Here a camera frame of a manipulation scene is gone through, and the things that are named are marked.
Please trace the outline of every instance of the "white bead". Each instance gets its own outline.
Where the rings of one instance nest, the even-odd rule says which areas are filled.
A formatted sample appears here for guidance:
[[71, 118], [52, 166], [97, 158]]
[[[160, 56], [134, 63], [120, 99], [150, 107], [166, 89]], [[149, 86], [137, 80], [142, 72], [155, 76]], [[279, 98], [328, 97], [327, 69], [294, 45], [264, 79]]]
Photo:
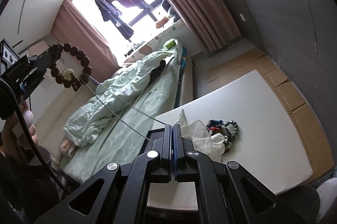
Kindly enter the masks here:
[[66, 80], [70, 81], [71, 80], [71, 73], [73, 73], [75, 75], [74, 70], [72, 70], [71, 68], [67, 68], [64, 72], [63, 72], [63, 76]]

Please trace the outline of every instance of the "triangular cutout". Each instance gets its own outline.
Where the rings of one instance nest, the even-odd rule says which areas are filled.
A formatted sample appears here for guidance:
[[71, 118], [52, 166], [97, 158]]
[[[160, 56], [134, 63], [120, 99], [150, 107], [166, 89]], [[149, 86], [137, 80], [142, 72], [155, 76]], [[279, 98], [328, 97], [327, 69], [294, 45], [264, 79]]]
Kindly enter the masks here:
[[96, 180], [88, 189], [69, 203], [70, 208], [83, 215], [89, 215], [103, 184], [104, 179]]
[[274, 207], [274, 203], [267, 198], [255, 185], [247, 178], [242, 179], [242, 185], [247, 193], [248, 199], [255, 213], [263, 213], [264, 211]]

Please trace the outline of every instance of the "brown bead bracelet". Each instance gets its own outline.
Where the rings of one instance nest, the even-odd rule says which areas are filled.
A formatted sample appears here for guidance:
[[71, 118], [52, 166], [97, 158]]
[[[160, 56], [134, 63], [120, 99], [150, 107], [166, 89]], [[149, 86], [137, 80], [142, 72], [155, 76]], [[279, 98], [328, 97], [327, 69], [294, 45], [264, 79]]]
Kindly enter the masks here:
[[59, 52], [57, 56], [57, 60], [61, 58], [61, 54], [63, 51], [69, 52], [71, 56], [75, 57], [76, 59], [81, 62], [81, 66], [83, 66], [83, 71], [79, 75], [79, 80], [73, 73], [70, 74], [71, 80], [66, 80], [64, 75], [61, 73], [60, 68], [57, 67], [56, 61], [50, 66], [51, 75], [55, 78], [55, 81], [58, 84], [63, 84], [65, 88], [72, 87], [74, 91], [77, 91], [82, 86], [82, 81], [84, 83], [89, 83], [89, 77], [92, 74], [92, 67], [89, 66], [90, 59], [86, 56], [83, 50], [79, 50], [78, 47], [72, 46], [71, 43], [66, 43], [64, 45], [58, 44]]

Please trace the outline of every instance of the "white table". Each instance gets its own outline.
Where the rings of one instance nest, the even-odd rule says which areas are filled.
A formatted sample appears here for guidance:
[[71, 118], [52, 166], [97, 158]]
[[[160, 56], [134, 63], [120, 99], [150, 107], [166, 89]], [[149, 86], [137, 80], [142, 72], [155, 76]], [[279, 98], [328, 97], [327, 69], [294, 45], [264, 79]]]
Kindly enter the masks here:
[[[156, 118], [173, 125], [181, 109], [187, 120], [234, 120], [240, 137], [222, 162], [238, 161], [273, 193], [285, 192], [312, 175], [307, 154], [289, 115], [254, 70], [236, 81]], [[155, 122], [153, 129], [161, 128]], [[148, 206], [197, 210], [194, 183], [151, 184]]]

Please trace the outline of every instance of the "gray wall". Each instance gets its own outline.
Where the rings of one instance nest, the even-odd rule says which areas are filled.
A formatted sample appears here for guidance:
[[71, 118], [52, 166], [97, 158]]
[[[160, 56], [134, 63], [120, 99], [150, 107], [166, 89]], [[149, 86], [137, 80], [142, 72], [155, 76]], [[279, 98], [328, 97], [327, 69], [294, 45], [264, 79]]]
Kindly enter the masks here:
[[[337, 6], [333, 0], [224, 0], [242, 35], [300, 89], [337, 159]], [[247, 22], [238, 13], [249, 14]]]

